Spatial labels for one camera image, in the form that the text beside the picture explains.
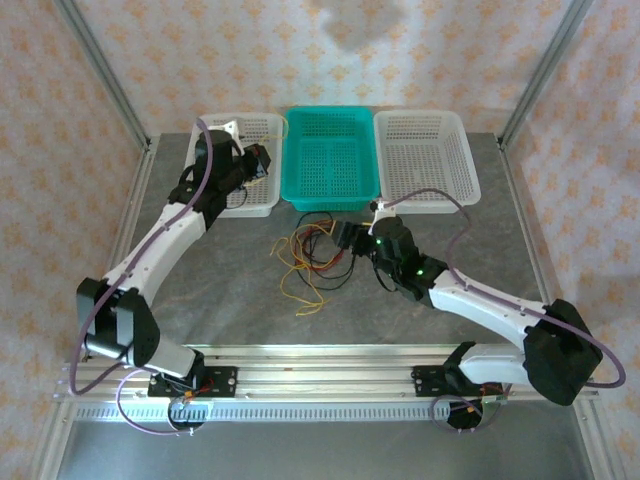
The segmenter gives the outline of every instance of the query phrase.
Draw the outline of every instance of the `white plastic basket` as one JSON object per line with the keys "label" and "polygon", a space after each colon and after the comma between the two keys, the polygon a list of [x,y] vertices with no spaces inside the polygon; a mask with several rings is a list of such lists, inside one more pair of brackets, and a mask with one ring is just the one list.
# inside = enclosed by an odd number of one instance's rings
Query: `white plastic basket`
{"label": "white plastic basket", "polygon": [[[247,187],[247,200],[243,192],[234,192],[227,199],[227,208],[220,218],[267,217],[280,199],[280,166],[282,165],[282,118],[273,113],[215,113],[201,115],[208,127],[223,125],[232,120],[240,124],[242,146],[246,147],[262,140],[262,145],[271,157],[269,175],[254,186]],[[200,129],[194,124],[187,150],[187,161],[194,161],[194,150]]]}
{"label": "white plastic basket", "polygon": [[[440,110],[391,110],[374,117],[382,196],[395,200],[421,188],[447,192],[462,205],[480,200],[480,184],[462,120]],[[452,213],[436,193],[422,193],[398,213]]]}

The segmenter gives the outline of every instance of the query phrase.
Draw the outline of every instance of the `robotic arm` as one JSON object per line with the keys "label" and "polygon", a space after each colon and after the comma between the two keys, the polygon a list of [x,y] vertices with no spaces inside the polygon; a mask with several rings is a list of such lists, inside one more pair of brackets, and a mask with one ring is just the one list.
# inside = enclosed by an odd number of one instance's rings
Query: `robotic arm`
{"label": "robotic arm", "polygon": [[370,228],[337,222],[332,236],[338,247],[370,258],[376,273],[388,275],[406,298],[463,316],[511,343],[464,342],[444,365],[415,367],[417,396],[475,396],[482,384],[497,382],[531,385],[550,401],[570,405],[602,360],[595,345],[540,318],[557,319],[590,335],[573,305],[523,300],[450,270],[418,251],[393,208],[380,203]]}
{"label": "robotic arm", "polygon": [[[209,128],[209,135],[215,160],[209,166],[209,175],[206,175],[207,144],[203,132],[195,146],[195,161],[187,160],[178,185],[153,228],[104,278],[86,278],[76,296],[78,318],[83,324],[105,293],[113,290],[87,330],[84,338],[87,350],[128,365],[153,369],[171,385],[192,390],[210,380],[203,355],[163,337],[151,313],[151,304],[182,254],[224,211],[227,196],[243,188],[245,182],[267,175],[271,163],[263,146],[242,148],[235,121]],[[182,212],[189,204],[191,207]]]}

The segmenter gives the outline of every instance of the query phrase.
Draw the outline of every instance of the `wire bundle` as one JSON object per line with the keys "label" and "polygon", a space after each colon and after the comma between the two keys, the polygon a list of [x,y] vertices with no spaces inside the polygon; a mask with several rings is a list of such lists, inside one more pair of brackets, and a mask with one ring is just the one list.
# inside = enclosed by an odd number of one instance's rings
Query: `wire bundle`
{"label": "wire bundle", "polygon": [[[303,220],[309,215],[317,214],[326,215],[328,218],[318,220],[315,223],[301,225]],[[280,261],[289,267],[287,273],[285,273],[280,280],[280,291],[284,296],[293,298],[303,304],[296,312],[296,316],[318,313],[329,301],[325,299],[320,292],[333,291],[342,288],[349,281],[351,275],[353,275],[356,261],[355,255],[352,255],[349,267],[345,272],[337,275],[327,275],[327,272],[333,269],[342,260],[345,253],[344,249],[339,250],[329,260],[319,260],[315,256],[315,250],[320,238],[324,236],[331,237],[334,227],[335,221],[329,212],[306,213],[300,217],[293,233],[289,237],[279,238],[271,249],[271,255],[275,253]],[[287,246],[289,247],[289,253],[291,254],[292,260],[288,260],[283,256]],[[313,290],[316,300],[307,300],[288,293],[285,290],[284,283],[287,277],[289,277],[293,272],[296,272],[300,280]],[[314,276],[317,276],[324,281],[339,280],[339,283],[331,286],[315,285]]]}

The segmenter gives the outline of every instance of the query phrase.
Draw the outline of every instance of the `patterned wallpaper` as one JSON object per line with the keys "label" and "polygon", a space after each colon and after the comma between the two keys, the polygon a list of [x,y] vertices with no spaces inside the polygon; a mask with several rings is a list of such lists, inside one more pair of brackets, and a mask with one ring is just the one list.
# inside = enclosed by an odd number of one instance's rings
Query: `patterned wallpaper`
{"label": "patterned wallpaper", "polygon": [[79,0],[149,135],[294,104],[458,112],[499,132],[569,0]]}
{"label": "patterned wallpaper", "polygon": [[26,478],[139,150],[51,0],[0,7],[0,478]]}
{"label": "patterned wallpaper", "polygon": [[[629,478],[640,472],[640,10],[596,0],[509,150],[545,273],[625,364],[603,391]],[[603,362],[602,380],[615,371]]]}

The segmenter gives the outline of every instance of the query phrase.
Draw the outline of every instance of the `gray tabletop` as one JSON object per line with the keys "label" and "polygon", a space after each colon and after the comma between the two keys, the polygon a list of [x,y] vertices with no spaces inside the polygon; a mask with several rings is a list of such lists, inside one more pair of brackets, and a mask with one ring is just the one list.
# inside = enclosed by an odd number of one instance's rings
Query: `gray tabletop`
{"label": "gray tabletop", "polygon": [[[492,134],[469,134],[482,199],[468,208],[474,228],[456,250],[465,274],[512,295],[539,299],[514,200]],[[137,243],[158,219],[182,172],[188,134],[160,137],[140,216]],[[161,331],[186,344],[455,344],[502,338],[456,315],[430,310],[378,284],[360,258],[349,282],[329,292],[315,315],[297,317],[300,304],[280,293],[287,268],[269,252],[288,236],[300,213],[281,200],[267,218],[218,219],[180,259],[160,287],[152,310]],[[338,219],[370,220],[369,212]],[[459,214],[404,215],[422,252],[444,258],[449,239],[464,225]],[[294,276],[287,288],[310,296]]]}

